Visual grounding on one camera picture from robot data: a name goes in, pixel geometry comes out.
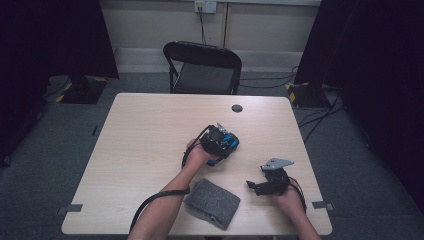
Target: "black folding chair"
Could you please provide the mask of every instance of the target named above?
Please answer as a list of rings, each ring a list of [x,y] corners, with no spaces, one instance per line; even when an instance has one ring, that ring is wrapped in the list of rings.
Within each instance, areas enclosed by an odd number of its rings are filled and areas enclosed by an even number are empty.
[[[237,94],[242,63],[232,51],[211,45],[176,41],[163,48],[169,63],[171,93]],[[182,62],[178,72],[175,62]]]

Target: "hand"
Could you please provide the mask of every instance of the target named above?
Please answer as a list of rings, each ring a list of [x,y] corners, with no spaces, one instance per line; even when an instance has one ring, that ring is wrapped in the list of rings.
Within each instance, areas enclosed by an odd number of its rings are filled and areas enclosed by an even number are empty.
[[[190,142],[187,143],[187,148],[189,148],[193,142],[194,142],[194,139],[190,140]],[[198,170],[204,165],[206,165],[209,159],[216,159],[216,158],[217,158],[216,156],[213,156],[207,153],[203,149],[202,145],[200,144],[198,140],[196,141],[194,148],[191,150],[190,154],[188,155],[184,168],[193,167]]]
[[[292,179],[290,181],[297,186],[296,181]],[[271,198],[277,203],[281,211],[290,218],[298,214],[305,214],[299,193],[292,186],[288,186],[286,192],[282,195],[274,194],[271,195]]]

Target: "black cable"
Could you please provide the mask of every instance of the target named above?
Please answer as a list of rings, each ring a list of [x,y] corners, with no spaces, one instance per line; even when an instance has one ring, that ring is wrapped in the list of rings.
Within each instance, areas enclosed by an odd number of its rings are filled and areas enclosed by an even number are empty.
[[[229,22],[228,22],[228,20],[229,20],[229,17],[228,17],[228,9],[229,9],[229,3],[227,2],[226,3],[227,4],[227,6],[225,6],[224,7],[224,11],[225,11],[225,20],[224,20],[224,39],[223,39],[223,42],[222,42],[222,46],[226,46],[227,45],[227,26],[229,26]]]
[[[190,146],[187,148],[187,150],[184,152],[184,157],[181,163],[181,168],[183,168],[185,166],[185,163],[187,161],[187,157],[190,154],[191,150],[193,150],[193,148],[195,148],[197,145],[199,145],[200,143],[197,143],[197,140],[199,140],[199,138],[203,135],[203,133],[210,129],[213,125],[209,125],[207,126],[200,134],[199,136],[197,136],[197,138],[190,144]],[[134,218],[131,222],[131,227],[130,227],[130,232],[133,229],[135,223],[137,222],[141,211],[143,211],[143,209],[147,206],[147,204],[149,204],[150,202],[152,202],[153,200],[155,200],[156,198],[160,198],[160,197],[165,197],[165,196],[170,196],[170,195],[185,195],[185,194],[189,194],[190,193],[190,187],[188,187],[185,190],[169,190],[169,191],[163,191],[163,192],[158,192],[152,196],[150,196],[148,199],[144,200],[144,202],[140,205],[140,207],[137,209],[137,211],[134,214]]]
[[[314,127],[312,128],[312,130],[309,131],[308,135],[306,135],[305,139],[303,140],[303,143],[304,144],[306,144],[306,142],[308,141],[309,137],[315,131],[315,129],[318,127],[318,125],[322,122],[322,120],[324,120],[325,117],[327,117],[328,115],[331,114],[331,110],[333,110],[334,106],[336,105],[337,101],[339,100],[339,97],[340,97],[340,92],[337,94],[337,97],[334,100],[333,104],[331,105],[330,109],[328,109],[328,111],[323,116],[317,118],[318,119],[318,122],[314,125]]]
[[[276,87],[281,87],[281,86],[283,86],[283,85],[285,85],[285,84],[289,83],[289,82],[293,79],[293,77],[294,77],[294,76],[296,76],[296,73],[294,73],[294,70],[295,70],[296,68],[299,68],[299,66],[295,66],[295,67],[293,67],[293,68],[292,68],[292,71],[291,71],[291,75],[289,75],[289,76],[285,76],[285,77],[242,78],[242,79],[240,79],[240,80],[273,80],[273,79],[286,79],[286,78],[290,78],[288,81],[286,81],[286,82],[284,82],[284,83],[282,83],[282,84],[278,84],[278,85],[270,86],[270,87],[256,87],[256,86],[248,86],[248,85],[242,85],[242,84],[241,84],[241,85],[239,85],[239,86],[242,86],[242,87],[248,87],[248,88],[276,88]]]
[[[336,112],[338,112],[338,111],[342,110],[343,108],[344,108],[344,105],[343,105],[343,106],[341,106],[339,109],[337,109],[337,110],[335,110],[335,111],[333,111],[333,112],[330,112],[328,115],[332,115],[332,114],[334,114],[334,113],[336,113]],[[300,124],[300,123],[299,123],[298,127],[299,127],[299,128],[301,128],[301,127],[303,127],[303,126],[305,126],[305,125],[308,125],[309,123],[316,122],[316,121],[318,121],[319,119],[321,119],[321,118],[323,118],[323,117],[326,117],[326,114],[324,114],[324,115],[322,115],[322,116],[320,116],[320,117],[314,118],[314,119],[312,119],[312,120],[309,120],[309,121],[307,121],[307,122],[305,122],[305,123],[302,123],[302,124]]]
[[[190,193],[190,187],[188,187],[185,190],[169,190],[169,191],[163,191],[163,192],[158,192],[155,195],[149,197],[148,199],[146,199],[141,205],[140,207],[137,209],[137,211],[134,214],[134,218],[131,222],[131,227],[130,227],[130,232],[132,231],[132,229],[134,228],[135,223],[137,222],[141,211],[143,211],[143,209],[147,206],[147,204],[149,204],[151,201],[155,200],[156,198],[160,198],[160,197],[165,197],[165,196],[170,196],[170,195],[186,195]]]
[[[296,186],[291,182],[289,183],[289,185],[292,186],[296,190],[297,194],[299,194],[300,201],[302,201],[302,206],[303,206],[303,209],[305,210],[305,213],[306,213],[306,200],[305,200],[305,195],[303,195],[302,188],[300,187],[300,185],[299,185],[299,183],[297,182],[296,179],[294,179],[292,177],[289,177],[289,178],[290,178],[290,180],[293,180],[297,185]]]
[[[203,28],[203,8],[202,7],[198,7],[197,10],[199,11],[200,24],[202,25],[202,43],[204,45],[206,45],[205,30]]]
[[[200,137],[203,135],[203,133],[206,132],[206,130],[210,129],[211,127],[213,127],[213,125],[209,125],[209,126],[205,127],[205,129],[203,129],[203,131],[200,132],[199,136],[197,136],[196,139],[194,139],[194,141],[190,144],[190,146],[184,152],[183,160],[181,162],[181,168],[183,168],[185,166],[185,163],[187,161],[187,157],[190,154],[191,150],[193,150],[193,148],[198,145],[198,144],[196,144],[197,140],[199,140]]]
[[[323,113],[323,112],[325,112],[326,110],[316,110],[316,112],[313,112],[313,113],[310,113],[310,114],[308,114],[308,115],[306,115],[306,116],[304,116],[303,118],[302,118],[302,120],[297,124],[299,127],[302,125],[302,123],[303,123],[303,121],[305,121],[306,120],[306,118],[308,118],[308,117],[310,117],[310,116],[312,116],[312,115],[315,115],[315,114],[318,114],[318,113]]]
[[[275,85],[275,86],[269,86],[269,87],[257,87],[257,86],[248,86],[248,85],[243,85],[243,84],[240,84],[239,86],[241,86],[241,87],[247,87],[247,88],[277,88],[277,87],[284,86],[285,84],[287,84],[288,82],[290,82],[290,81],[292,80],[293,76],[296,76],[296,74],[294,74],[294,75],[290,75],[290,76],[287,76],[287,77],[282,77],[282,78],[268,78],[268,79],[285,79],[285,78],[290,78],[288,81],[285,81],[284,83],[282,83],[282,84],[278,84],[278,85]],[[265,79],[265,78],[257,78],[257,79],[240,79],[240,80],[260,80],[260,79]]]

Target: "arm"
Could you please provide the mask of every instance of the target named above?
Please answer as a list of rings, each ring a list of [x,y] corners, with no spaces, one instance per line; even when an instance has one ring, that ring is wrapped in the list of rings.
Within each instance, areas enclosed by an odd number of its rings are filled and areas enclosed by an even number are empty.
[[[272,195],[272,199],[277,203],[280,210],[290,218],[300,240],[321,239],[306,216],[299,194],[292,186],[289,186],[283,195]]]
[[[185,167],[161,191],[184,190],[197,172],[213,159],[201,145],[197,145],[187,157]],[[166,239],[174,225],[184,195],[165,196],[149,203],[134,225],[128,239]]]

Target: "wooden table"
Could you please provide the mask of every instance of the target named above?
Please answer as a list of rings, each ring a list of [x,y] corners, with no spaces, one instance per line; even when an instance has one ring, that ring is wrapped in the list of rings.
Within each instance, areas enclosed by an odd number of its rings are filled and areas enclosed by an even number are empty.
[[[243,111],[236,113],[232,106]],[[186,144],[207,125],[222,124],[239,139],[238,149],[206,178],[240,197],[226,231],[190,215],[183,204],[170,235],[288,235],[290,221],[268,196],[256,196],[246,180],[266,182],[260,165],[270,158],[293,160],[285,167],[305,194],[307,214],[321,235],[332,226],[291,105],[283,97],[121,93],[117,95],[68,212],[65,234],[127,234],[140,204],[179,171]]]

